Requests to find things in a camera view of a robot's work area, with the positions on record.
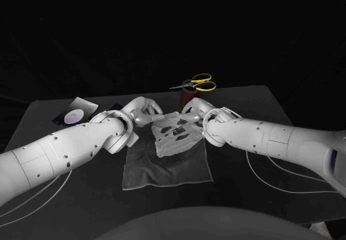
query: dark backdrop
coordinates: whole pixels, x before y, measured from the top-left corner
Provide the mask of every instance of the dark backdrop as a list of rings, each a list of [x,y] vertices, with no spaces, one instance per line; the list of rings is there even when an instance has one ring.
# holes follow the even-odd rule
[[[31,101],[166,92],[199,73],[217,88],[266,85],[295,126],[346,129],[344,12],[344,1],[7,11],[0,150]]]

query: white cable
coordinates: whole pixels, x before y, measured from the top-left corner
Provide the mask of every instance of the white cable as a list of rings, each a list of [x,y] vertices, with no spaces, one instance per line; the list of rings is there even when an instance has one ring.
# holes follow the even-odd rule
[[[53,179],[53,181],[44,186],[44,188],[21,203],[18,204],[10,211],[7,211],[3,215],[0,215],[0,218],[5,216],[8,213],[11,213],[17,208],[20,208],[46,189],[47,187],[53,184],[59,176]]]
[[[321,179],[318,179],[318,178],[315,178],[315,177],[313,177],[313,176],[305,176],[305,175],[302,175],[302,174],[300,174],[300,173],[295,173],[295,172],[284,169],[284,168],[282,168],[281,166],[278,166],[278,164],[272,161],[271,157],[269,157],[269,156],[266,156],[266,157],[268,157],[268,159],[271,160],[271,162],[274,163],[274,165],[275,165],[279,169],[282,169],[285,172],[288,172],[289,174],[294,174],[294,175],[301,176],[301,177],[304,177],[304,178],[308,178],[308,179],[321,181],[321,182],[324,182],[324,183],[327,184],[327,182],[326,182],[324,180],[321,180]]]
[[[284,189],[279,189],[279,188],[277,188],[275,186],[269,185],[269,184],[259,178],[259,176],[258,176],[258,174],[256,174],[256,172],[255,172],[255,170],[253,170],[253,168],[252,168],[252,166],[251,166],[251,161],[249,161],[249,157],[248,157],[248,151],[246,151],[246,162],[248,162],[249,168],[251,168],[251,170],[252,170],[256,178],[258,178],[268,186],[271,186],[274,189],[277,189],[277,190],[279,190],[279,191],[282,191],[282,192],[287,192],[287,193],[289,193],[289,194],[320,194],[320,193],[334,193],[334,194],[339,194],[337,191],[287,191],[287,190],[284,190]]]
[[[17,222],[18,220],[21,220],[21,219],[24,219],[27,216],[30,216],[37,210],[40,210],[40,208],[49,203],[49,201],[52,200],[52,198],[56,196],[57,192],[59,192],[60,189],[63,188],[63,185],[65,185],[65,183],[66,183],[66,181],[67,181],[67,179],[69,179],[69,177],[70,177],[70,173],[72,173],[72,170],[69,171],[69,174],[67,174],[67,176],[66,176],[65,182],[63,182],[63,184],[60,185],[57,191],[54,192],[53,196],[47,199],[47,201],[40,205],[40,207],[36,208],[34,211],[31,211],[27,215],[24,215],[24,216],[23,216],[21,218],[18,218],[17,220],[10,221],[10,222],[7,222],[5,224],[0,225],[0,227],[5,226],[5,225],[8,225],[8,224],[13,224],[13,223]]]

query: yellow scissors handle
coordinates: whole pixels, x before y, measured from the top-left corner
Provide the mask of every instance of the yellow scissors handle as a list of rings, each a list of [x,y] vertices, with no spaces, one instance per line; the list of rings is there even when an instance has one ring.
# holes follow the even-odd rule
[[[209,89],[203,89],[203,88],[199,88],[199,87],[197,87],[197,85],[204,85],[204,84],[213,85],[213,87],[209,88]],[[202,92],[209,92],[209,91],[212,91],[212,90],[216,88],[216,83],[215,83],[213,81],[200,82],[200,83],[197,83],[197,84],[193,85],[193,88],[196,88],[196,89],[197,89],[199,91],[202,91]]]
[[[212,75],[209,73],[200,73],[197,74],[193,78],[191,78],[191,82],[196,83],[196,84],[200,84],[203,82],[207,82],[210,81],[212,79]]]

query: table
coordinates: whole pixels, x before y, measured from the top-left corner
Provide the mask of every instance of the table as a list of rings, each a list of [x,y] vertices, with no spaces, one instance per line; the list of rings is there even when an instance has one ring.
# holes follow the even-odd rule
[[[115,103],[124,106],[138,96],[154,99],[164,113],[181,111],[178,91],[85,99],[99,105],[99,113]],[[262,85],[217,88],[212,92],[202,92],[199,97],[216,107],[227,107],[245,118],[292,125],[269,89]],[[5,150],[18,148],[62,129],[52,123],[52,119],[70,102],[72,99],[62,99],[34,101],[30,104]],[[116,154],[109,154],[102,149],[92,161],[72,171],[66,185],[44,207],[27,218],[0,228],[1,239],[93,239],[127,221],[153,212],[191,206],[242,208],[297,224],[346,217],[346,200],[341,195],[291,194],[266,186],[251,171],[245,151],[229,145],[219,148],[206,143],[206,154],[213,182],[176,187],[145,186],[122,191],[127,149]],[[256,174],[274,186],[297,192],[331,189],[328,184],[278,169],[265,156],[253,153],[248,156]],[[315,176],[289,162],[277,160],[277,164],[291,171]],[[0,224],[26,215],[46,202],[66,175],[60,176],[37,198],[0,219]],[[21,203],[46,184],[17,196],[0,208],[0,214]]]

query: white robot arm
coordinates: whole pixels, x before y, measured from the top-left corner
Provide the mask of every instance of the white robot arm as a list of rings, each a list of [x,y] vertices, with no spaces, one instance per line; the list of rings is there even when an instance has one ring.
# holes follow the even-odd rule
[[[346,197],[346,130],[321,131],[240,118],[200,98],[187,103],[180,117],[203,121],[203,136],[210,144],[222,147],[227,143],[307,167]]]
[[[89,122],[50,133],[0,154],[0,206],[24,191],[85,164],[101,148],[114,154],[125,145],[131,147],[138,139],[132,132],[132,121],[144,126],[164,118],[161,113],[151,99],[137,97],[119,111],[104,111]]]

